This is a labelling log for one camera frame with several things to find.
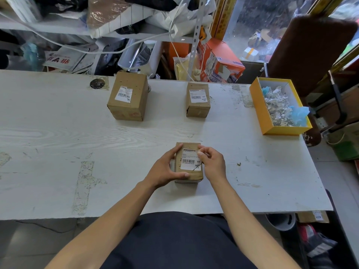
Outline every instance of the tabletop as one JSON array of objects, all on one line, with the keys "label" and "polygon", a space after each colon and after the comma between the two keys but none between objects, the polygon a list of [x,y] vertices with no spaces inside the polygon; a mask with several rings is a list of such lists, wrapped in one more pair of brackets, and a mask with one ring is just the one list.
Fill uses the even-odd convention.
[{"label": "tabletop", "polygon": [[[249,85],[209,83],[207,118],[185,114],[186,82],[149,80],[143,122],[115,120],[114,77],[0,71],[0,219],[97,217],[176,142],[220,151],[249,210],[332,210],[302,136],[263,136]],[[221,213],[204,178],[159,188],[143,213]]]}]

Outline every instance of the open yellow box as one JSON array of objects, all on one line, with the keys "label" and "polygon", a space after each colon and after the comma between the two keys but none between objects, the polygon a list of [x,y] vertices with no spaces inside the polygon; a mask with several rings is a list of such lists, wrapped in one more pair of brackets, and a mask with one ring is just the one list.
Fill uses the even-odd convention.
[{"label": "open yellow box", "polygon": [[288,97],[291,106],[303,106],[290,79],[257,77],[249,87],[249,90],[251,91],[253,104],[263,135],[300,135],[312,128],[308,117],[307,126],[274,126],[262,92],[262,88],[267,86],[271,87],[272,90],[277,86],[282,86],[282,93]]}]

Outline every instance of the black cable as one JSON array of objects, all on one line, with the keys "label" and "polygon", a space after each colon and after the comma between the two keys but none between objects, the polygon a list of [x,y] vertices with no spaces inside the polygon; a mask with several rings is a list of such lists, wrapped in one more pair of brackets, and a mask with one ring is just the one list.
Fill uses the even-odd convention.
[{"label": "black cable", "polygon": [[57,231],[57,230],[54,230],[54,229],[49,228],[49,227],[45,227],[45,226],[40,225],[40,224],[38,224],[38,223],[22,222],[22,221],[19,221],[19,220],[15,220],[15,221],[18,222],[18,223],[21,223],[21,224],[33,224],[33,225],[35,225],[35,226],[39,226],[39,227],[42,227],[42,228],[44,228],[44,229],[51,230],[51,231],[56,232],[56,233],[59,233],[59,234],[66,233],[66,232],[70,232],[70,231],[73,231],[73,230],[75,229],[75,228],[72,228],[72,229],[70,229],[70,230],[61,232],[61,231]]}]

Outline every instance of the person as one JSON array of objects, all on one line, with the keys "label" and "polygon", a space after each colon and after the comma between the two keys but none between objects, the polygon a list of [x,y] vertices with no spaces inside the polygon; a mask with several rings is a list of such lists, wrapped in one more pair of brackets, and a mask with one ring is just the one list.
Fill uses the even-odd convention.
[{"label": "person", "polygon": [[299,269],[231,187],[223,155],[211,147],[199,145],[198,156],[225,218],[182,212],[140,216],[157,188],[189,176],[169,167],[181,147],[159,158],[144,180],[70,241],[46,269]]}]

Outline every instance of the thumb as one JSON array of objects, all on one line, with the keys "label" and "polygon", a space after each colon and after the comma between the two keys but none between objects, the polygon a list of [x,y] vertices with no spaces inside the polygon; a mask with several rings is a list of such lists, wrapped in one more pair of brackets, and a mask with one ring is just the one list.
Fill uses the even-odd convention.
[{"label": "thumb", "polygon": [[190,174],[187,172],[178,172],[178,173],[173,172],[172,174],[174,179],[186,179],[190,177]]},{"label": "thumb", "polygon": [[209,158],[207,157],[207,155],[205,153],[202,153],[201,151],[198,151],[197,155],[200,158],[200,160],[204,163],[204,165],[206,165],[206,163],[208,163]]}]

